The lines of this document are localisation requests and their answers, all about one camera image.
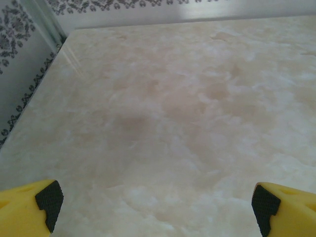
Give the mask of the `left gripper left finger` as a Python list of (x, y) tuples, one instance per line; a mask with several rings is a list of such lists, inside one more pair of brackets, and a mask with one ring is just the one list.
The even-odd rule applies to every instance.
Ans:
[(64, 195), (56, 180), (42, 180), (0, 193), (2, 237), (48, 237), (63, 204)]

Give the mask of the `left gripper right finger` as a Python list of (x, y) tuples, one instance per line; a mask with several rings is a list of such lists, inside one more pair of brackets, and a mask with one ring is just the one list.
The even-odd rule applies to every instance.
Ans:
[(263, 237), (316, 237), (314, 193), (259, 182), (251, 205)]

